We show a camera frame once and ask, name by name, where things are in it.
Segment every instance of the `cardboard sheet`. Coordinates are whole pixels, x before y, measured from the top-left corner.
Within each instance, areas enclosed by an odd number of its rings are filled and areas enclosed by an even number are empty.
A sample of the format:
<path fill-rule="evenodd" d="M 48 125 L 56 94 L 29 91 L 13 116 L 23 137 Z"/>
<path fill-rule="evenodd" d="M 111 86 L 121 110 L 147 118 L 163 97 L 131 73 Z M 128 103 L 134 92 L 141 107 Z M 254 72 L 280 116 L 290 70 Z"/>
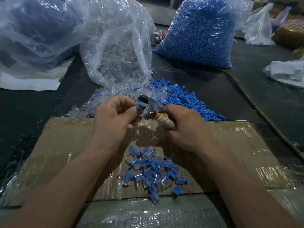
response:
<path fill-rule="evenodd" d="M 289 188 L 292 181 L 289 172 L 283 169 L 263 139 L 248 122 L 208 122 L 216 139 L 226 142 L 249 172 L 261 181 L 264 187 Z M 89 143 L 92 136 L 93 119 L 71 120 L 51 118 L 27 159 L 25 166 L 6 194 L 3 206 L 20 206 L 52 179 L 67 163 L 75 158 Z M 103 170 L 93 200 L 125 199 L 145 197 L 143 186 L 135 188 L 133 182 L 122 187 L 122 179 L 128 168 L 130 145 L 138 149 L 156 147 L 156 153 L 166 155 L 181 167 L 179 176 L 189 179 L 183 194 L 217 191 L 206 166 L 193 153 L 174 146 L 161 127 L 153 120 L 142 121 L 139 126 L 129 126 L 119 151 Z M 159 192 L 169 195 L 174 184 Z"/>

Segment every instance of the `dark table surface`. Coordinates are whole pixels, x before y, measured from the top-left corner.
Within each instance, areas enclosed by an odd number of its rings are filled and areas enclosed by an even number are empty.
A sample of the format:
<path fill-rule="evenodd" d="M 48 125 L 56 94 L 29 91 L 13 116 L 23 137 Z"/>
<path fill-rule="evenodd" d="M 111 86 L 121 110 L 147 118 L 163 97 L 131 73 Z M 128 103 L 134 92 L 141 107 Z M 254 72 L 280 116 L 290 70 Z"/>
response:
<path fill-rule="evenodd" d="M 153 78 L 164 78 L 172 80 L 172 84 L 185 85 L 185 90 L 194 91 L 208 108 L 226 116 L 228 120 L 251 122 L 282 165 L 303 165 L 303 161 L 253 109 L 229 76 L 197 64 L 173 63 L 177 68 L 154 67 Z M 57 91 L 0 89 L 3 119 L 0 126 L 0 169 L 7 163 L 11 164 L 2 172 L 2 177 L 20 164 L 20 160 L 28 157 L 52 115 L 61 117 L 71 106 L 81 106 L 98 87 L 89 79 L 81 58 L 76 56 Z"/>

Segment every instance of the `bag of blue plastic parts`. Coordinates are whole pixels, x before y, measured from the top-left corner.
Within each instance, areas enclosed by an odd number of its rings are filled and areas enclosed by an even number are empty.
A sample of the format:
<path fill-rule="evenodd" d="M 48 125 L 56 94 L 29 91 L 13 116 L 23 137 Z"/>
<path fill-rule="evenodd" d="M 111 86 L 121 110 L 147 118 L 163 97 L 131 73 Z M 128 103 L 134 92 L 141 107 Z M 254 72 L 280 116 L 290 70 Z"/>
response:
<path fill-rule="evenodd" d="M 243 1 L 185 0 L 153 51 L 182 61 L 232 67 L 230 53 Z"/>
<path fill-rule="evenodd" d="M 89 0 L 0 0 L 0 18 L 0 50 L 54 68 L 84 40 Z"/>

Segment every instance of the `pile of blue plastic parts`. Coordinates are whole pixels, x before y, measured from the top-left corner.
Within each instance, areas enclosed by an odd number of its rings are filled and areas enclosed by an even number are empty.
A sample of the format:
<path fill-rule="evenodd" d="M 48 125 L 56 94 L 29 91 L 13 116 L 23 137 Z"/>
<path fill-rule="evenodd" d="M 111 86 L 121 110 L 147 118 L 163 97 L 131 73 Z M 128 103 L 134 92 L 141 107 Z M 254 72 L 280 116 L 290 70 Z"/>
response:
<path fill-rule="evenodd" d="M 189 180 L 184 177 L 177 177 L 179 166 L 175 165 L 166 156 L 161 159 L 155 153 L 155 148 L 148 150 L 143 148 L 137 151 L 134 146 L 129 148 L 130 154 L 134 160 L 130 162 L 129 168 L 124 176 L 124 186 L 128 186 L 130 181 L 136 184 L 142 182 L 145 190 L 148 191 L 149 198 L 154 204 L 159 202 L 158 192 L 173 182 L 177 185 L 172 190 L 172 197 L 177 197 L 183 190 L 183 185 L 188 184 Z M 140 169 L 141 171 L 130 176 L 131 169 Z"/>
<path fill-rule="evenodd" d="M 153 86 L 158 89 L 162 90 L 164 88 L 167 89 L 168 98 L 166 99 L 165 103 L 162 103 L 163 106 L 168 105 L 169 103 L 173 105 L 182 105 L 186 108 L 193 109 L 197 111 L 205 120 L 220 122 L 225 121 L 226 118 L 223 115 L 216 114 L 213 110 L 207 109 L 205 103 L 203 101 L 199 101 L 195 96 L 195 93 L 192 92 L 189 94 L 188 92 L 184 91 L 185 86 L 179 87 L 178 84 L 169 85 L 169 81 L 165 81 L 164 79 L 157 80 L 153 82 Z"/>

